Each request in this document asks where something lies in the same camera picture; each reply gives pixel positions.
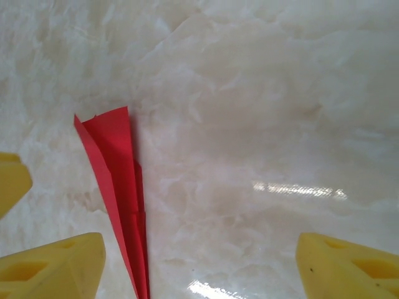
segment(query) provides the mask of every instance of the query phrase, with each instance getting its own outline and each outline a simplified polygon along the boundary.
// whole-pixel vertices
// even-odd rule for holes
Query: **folded red paper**
[[[138,299],[150,299],[141,166],[133,155],[127,107],[75,128],[93,167],[113,231]]]

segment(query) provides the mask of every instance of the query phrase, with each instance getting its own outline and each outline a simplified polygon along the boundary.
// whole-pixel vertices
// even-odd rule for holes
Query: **yellow block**
[[[0,218],[32,187],[28,169],[18,155],[0,152]]]
[[[93,299],[104,264],[99,233],[8,255],[0,259],[0,299]]]
[[[305,233],[297,266],[308,299],[398,299],[399,256]]]

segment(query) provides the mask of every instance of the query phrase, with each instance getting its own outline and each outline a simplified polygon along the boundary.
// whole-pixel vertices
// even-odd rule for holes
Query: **marble floor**
[[[98,299],[134,298],[73,127],[137,124],[153,299],[305,298],[320,232],[399,254],[397,0],[0,0],[0,150],[31,191],[0,255],[101,232]]]

